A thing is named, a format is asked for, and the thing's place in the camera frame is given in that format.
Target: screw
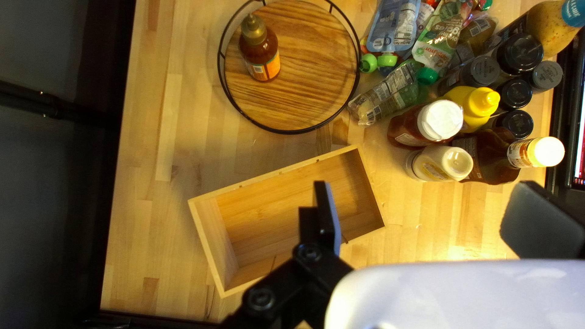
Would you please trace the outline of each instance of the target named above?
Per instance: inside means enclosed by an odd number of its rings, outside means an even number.
[[[272,307],[276,297],[268,288],[252,288],[248,292],[248,305],[256,311],[266,311]]]
[[[300,245],[298,256],[305,261],[316,262],[321,258],[321,250],[313,245]]]

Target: wooden countertop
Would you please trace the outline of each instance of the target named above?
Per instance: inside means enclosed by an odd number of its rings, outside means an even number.
[[[338,0],[359,36],[376,0]],[[538,0],[495,0],[500,27]],[[216,70],[223,28],[244,0],[138,0],[130,53],[101,307],[220,321],[240,294],[220,299],[187,200],[345,145],[362,144],[385,229],[345,248],[356,268],[381,263],[516,258],[498,234],[514,184],[419,183],[390,146],[385,120],[366,129],[344,111],[302,135],[254,126],[226,98]],[[360,89],[377,82],[362,76]],[[533,137],[549,131],[552,93],[525,108]],[[544,169],[519,179],[544,184]]]

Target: round wooden tray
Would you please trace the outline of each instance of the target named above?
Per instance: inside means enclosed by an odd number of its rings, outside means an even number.
[[[331,14],[335,5],[327,2],[330,12],[302,0],[279,0],[254,11],[278,37],[281,70],[271,82],[257,81],[247,72],[238,48],[239,27],[230,38],[224,91],[236,109],[261,128],[288,134],[317,129],[341,112],[355,90],[357,35],[349,25],[352,40]]]

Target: black jar lid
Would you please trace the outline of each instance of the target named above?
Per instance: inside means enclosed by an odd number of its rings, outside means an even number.
[[[500,105],[508,111],[522,108],[532,99],[532,87],[522,79],[512,79],[502,83],[497,89],[500,93]]]
[[[495,125],[508,129],[514,134],[516,139],[524,139],[528,137],[534,129],[534,121],[532,120],[532,117],[521,109],[515,109],[508,113],[499,115]]]
[[[542,61],[542,44],[528,33],[511,36],[496,52],[496,59],[502,71],[518,75],[533,70]]]

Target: black monitor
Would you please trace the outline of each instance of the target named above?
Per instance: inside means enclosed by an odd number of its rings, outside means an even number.
[[[585,29],[560,52],[565,76],[553,93],[550,135],[565,144],[565,159],[547,169],[546,188],[585,213]]]

